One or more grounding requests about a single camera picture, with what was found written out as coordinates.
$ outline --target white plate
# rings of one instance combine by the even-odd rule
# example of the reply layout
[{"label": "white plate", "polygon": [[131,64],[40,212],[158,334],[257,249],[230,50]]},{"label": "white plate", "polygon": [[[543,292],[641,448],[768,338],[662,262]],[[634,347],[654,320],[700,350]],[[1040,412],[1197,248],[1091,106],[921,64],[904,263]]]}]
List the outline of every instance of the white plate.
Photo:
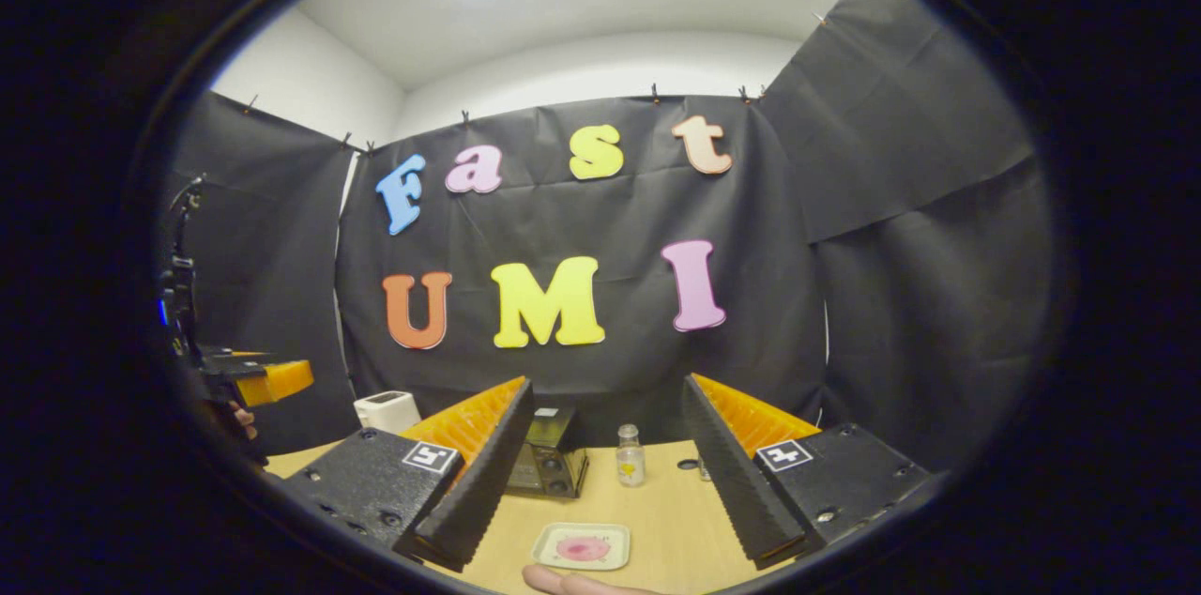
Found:
[{"label": "white plate", "polygon": [[609,571],[629,561],[629,528],[621,524],[548,524],[533,543],[537,563],[568,570]]}]

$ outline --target white box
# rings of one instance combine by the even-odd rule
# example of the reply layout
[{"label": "white box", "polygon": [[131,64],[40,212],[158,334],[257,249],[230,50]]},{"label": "white box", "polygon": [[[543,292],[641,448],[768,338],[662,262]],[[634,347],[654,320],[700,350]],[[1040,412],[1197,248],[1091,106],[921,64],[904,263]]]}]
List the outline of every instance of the white box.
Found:
[{"label": "white box", "polygon": [[354,401],[354,413],[363,428],[374,428],[393,435],[422,421],[417,415],[413,394],[404,391],[386,391]]}]

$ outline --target pink sauce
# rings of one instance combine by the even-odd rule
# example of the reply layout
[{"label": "pink sauce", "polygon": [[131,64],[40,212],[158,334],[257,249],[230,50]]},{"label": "pink sauce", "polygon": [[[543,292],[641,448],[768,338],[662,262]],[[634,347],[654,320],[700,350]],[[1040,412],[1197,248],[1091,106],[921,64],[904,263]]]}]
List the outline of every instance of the pink sauce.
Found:
[{"label": "pink sauce", "polygon": [[560,541],[555,549],[567,560],[588,563],[609,554],[609,543],[594,536],[573,536]]}]

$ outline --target wooden table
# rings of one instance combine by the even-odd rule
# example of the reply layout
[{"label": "wooden table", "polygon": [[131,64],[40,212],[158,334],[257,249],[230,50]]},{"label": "wooden table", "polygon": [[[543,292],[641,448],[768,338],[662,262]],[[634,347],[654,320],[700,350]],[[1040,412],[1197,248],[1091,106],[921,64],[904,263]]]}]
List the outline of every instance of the wooden table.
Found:
[{"label": "wooden table", "polygon": [[[334,445],[270,457],[267,470],[287,477]],[[534,541],[544,526],[555,522],[615,523],[629,528],[626,566],[579,572],[615,585],[691,595],[746,582],[790,564],[785,560],[758,571],[743,557],[713,483],[700,480],[695,469],[676,468],[681,459],[697,457],[691,440],[646,446],[646,482],[635,488],[617,482],[615,452],[614,447],[588,450],[591,463],[579,499],[502,496],[476,558],[461,575],[437,565],[424,569],[500,593],[536,593],[522,581],[521,569],[533,564]]]}]

